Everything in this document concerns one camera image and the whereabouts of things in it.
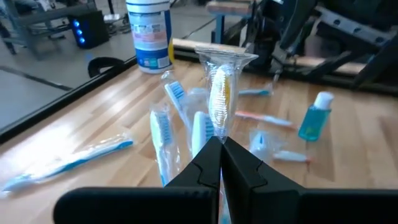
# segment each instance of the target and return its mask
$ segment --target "bottle cap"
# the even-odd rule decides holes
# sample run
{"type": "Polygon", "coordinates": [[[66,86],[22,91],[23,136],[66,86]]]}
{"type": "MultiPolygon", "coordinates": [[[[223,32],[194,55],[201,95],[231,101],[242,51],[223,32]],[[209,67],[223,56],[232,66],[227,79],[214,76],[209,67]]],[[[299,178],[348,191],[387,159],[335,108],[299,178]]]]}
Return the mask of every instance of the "bottle cap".
{"type": "Polygon", "coordinates": [[[318,93],[317,98],[314,102],[314,107],[321,109],[321,110],[328,110],[330,109],[330,104],[333,101],[334,96],[332,93],[327,91],[322,91],[318,93]]]}

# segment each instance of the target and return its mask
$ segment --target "hand sanitizer bottle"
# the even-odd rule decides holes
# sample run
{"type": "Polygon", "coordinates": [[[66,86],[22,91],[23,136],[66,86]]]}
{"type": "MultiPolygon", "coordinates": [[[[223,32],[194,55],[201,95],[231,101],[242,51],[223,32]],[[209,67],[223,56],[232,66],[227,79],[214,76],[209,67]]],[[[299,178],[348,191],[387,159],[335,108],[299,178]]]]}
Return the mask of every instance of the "hand sanitizer bottle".
{"type": "Polygon", "coordinates": [[[328,116],[331,112],[330,104],[333,94],[327,91],[318,93],[313,105],[308,108],[303,123],[298,131],[298,136],[306,141],[316,141],[322,133],[328,116]]]}

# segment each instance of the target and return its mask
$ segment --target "wooden tabletop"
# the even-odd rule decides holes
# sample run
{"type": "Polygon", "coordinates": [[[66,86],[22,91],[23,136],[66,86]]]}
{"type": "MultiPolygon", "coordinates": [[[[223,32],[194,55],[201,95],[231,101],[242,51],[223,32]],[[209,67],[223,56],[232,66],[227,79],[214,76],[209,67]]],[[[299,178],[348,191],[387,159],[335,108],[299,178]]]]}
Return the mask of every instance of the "wooden tabletop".
{"type": "MultiPolygon", "coordinates": [[[[203,86],[200,64],[176,61],[176,77],[186,90],[203,86]]],[[[268,78],[243,74],[240,88],[261,88],[268,78]]],[[[395,98],[281,80],[272,97],[240,97],[238,109],[270,114],[300,124],[319,91],[335,94],[329,123],[318,142],[296,132],[236,118],[231,137],[243,146],[252,128],[266,129],[286,141],[286,150],[308,154],[310,165],[273,162],[272,167],[306,187],[398,188],[398,102],[395,98]]],[[[51,182],[0,200],[0,223],[52,223],[59,196],[83,186],[160,186],[149,128],[149,107],[169,101],[160,75],[135,66],[63,110],[0,146],[0,185],[42,159],[84,149],[129,131],[134,146],[85,164],[51,182]]],[[[185,130],[172,110],[179,146],[186,158],[185,130]]]]}

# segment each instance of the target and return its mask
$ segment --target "black metal frame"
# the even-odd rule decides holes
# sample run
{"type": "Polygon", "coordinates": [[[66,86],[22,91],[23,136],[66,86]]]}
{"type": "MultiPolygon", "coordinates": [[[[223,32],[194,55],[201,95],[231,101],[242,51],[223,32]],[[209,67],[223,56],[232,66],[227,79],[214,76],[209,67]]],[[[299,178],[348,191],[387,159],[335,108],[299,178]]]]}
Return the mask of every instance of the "black metal frame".
{"type": "MultiPolygon", "coordinates": [[[[176,59],[188,60],[191,62],[199,62],[198,55],[195,53],[194,49],[190,47],[175,47],[174,53],[176,59]]],[[[120,73],[126,71],[132,66],[135,66],[136,64],[137,64],[137,58],[132,57],[129,60],[125,61],[124,64],[108,69],[107,71],[103,72],[101,75],[98,75],[97,77],[92,78],[90,81],[82,84],[81,86],[69,91],[60,98],[43,106],[41,109],[36,110],[31,114],[28,114],[27,116],[6,126],[3,129],[0,129],[0,144],[5,143],[14,136],[17,136],[18,134],[24,132],[25,130],[33,127],[35,124],[41,122],[45,118],[48,118],[49,116],[61,110],[62,108],[68,106],[69,104],[78,100],[85,94],[89,93],[95,88],[98,88],[102,84],[118,76],[120,73]]],[[[328,86],[335,86],[347,89],[350,89],[352,85],[352,75],[336,73],[334,75],[324,75],[322,79],[317,79],[302,75],[301,73],[296,72],[297,69],[298,67],[296,67],[295,65],[284,65],[284,69],[280,77],[289,78],[301,82],[310,82],[319,85],[328,85],[328,86]]],[[[263,70],[257,70],[252,67],[246,67],[244,71],[249,73],[255,73],[258,75],[270,76],[270,77],[274,75],[272,69],[269,72],[264,72],[263,70]]],[[[380,87],[380,85],[375,83],[364,85],[361,87],[361,90],[370,91],[373,93],[398,96],[398,91],[395,88],[392,88],[390,90],[386,89],[385,86],[380,87]]]]}

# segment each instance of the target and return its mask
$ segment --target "white plastic container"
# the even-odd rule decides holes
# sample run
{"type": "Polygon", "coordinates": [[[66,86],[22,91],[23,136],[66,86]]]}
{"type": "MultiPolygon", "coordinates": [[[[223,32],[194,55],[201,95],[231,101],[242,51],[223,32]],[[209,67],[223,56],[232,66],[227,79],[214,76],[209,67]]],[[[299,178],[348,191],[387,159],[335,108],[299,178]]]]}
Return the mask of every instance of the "white plastic container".
{"type": "Polygon", "coordinates": [[[139,68],[162,73],[172,68],[174,50],[169,0],[127,0],[139,68]]]}

